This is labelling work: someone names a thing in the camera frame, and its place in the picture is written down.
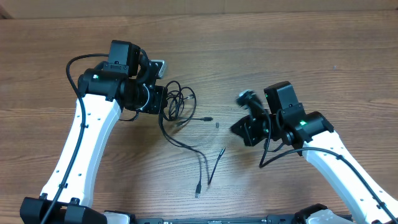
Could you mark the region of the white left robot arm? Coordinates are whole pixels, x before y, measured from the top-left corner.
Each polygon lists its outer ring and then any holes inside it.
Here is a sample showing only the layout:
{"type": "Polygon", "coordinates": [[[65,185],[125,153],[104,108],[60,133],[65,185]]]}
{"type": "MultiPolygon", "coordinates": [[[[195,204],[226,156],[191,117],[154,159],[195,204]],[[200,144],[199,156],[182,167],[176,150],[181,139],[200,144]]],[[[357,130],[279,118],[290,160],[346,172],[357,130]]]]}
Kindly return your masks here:
{"type": "Polygon", "coordinates": [[[85,70],[77,82],[73,123],[57,165],[39,197],[26,197],[24,223],[134,223],[126,212],[92,209],[95,180],[106,143],[124,110],[159,114],[167,88],[157,86],[167,64],[144,49],[113,40],[105,60],[85,70]]]}

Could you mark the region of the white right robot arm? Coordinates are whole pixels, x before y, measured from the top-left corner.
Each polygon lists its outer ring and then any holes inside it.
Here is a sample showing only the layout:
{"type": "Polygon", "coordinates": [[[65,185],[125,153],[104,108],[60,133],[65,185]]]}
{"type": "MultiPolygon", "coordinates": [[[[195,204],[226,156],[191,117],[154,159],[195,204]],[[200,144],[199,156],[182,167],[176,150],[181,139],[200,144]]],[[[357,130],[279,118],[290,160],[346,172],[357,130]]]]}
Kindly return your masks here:
{"type": "Polygon", "coordinates": [[[252,90],[236,100],[249,114],[230,128],[246,146],[264,143],[267,154],[271,141],[291,149],[270,159],[261,157],[259,167],[290,154],[302,156],[327,180],[348,207],[356,223],[397,223],[397,200],[364,170],[345,147],[333,125],[319,112],[306,113],[293,85],[280,82],[264,89],[268,108],[252,90]]]}

